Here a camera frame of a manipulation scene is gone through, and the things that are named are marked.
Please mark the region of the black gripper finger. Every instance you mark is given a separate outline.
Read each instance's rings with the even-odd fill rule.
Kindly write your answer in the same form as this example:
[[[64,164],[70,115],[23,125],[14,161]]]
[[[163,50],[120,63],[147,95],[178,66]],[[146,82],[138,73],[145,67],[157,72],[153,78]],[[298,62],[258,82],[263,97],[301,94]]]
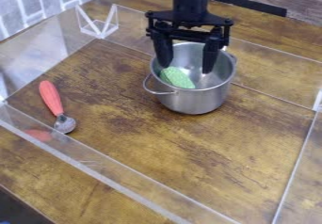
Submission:
[[[213,71],[221,49],[221,38],[211,36],[205,43],[203,49],[203,73],[210,73]]]
[[[161,32],[151,33],[157,58],[161,65],[167,68],[174,58],[173,40]]]

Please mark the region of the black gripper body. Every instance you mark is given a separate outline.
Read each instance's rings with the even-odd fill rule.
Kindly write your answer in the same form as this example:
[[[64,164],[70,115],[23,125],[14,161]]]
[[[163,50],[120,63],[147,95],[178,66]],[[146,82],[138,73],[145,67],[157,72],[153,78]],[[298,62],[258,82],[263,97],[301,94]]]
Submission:
[[[207,10],[209,0],[173,0],[173,8],[147,11],[147,36],[157,46],[171,46],[173,40],[202,42],[210,46],[229,46],[229,18]]]

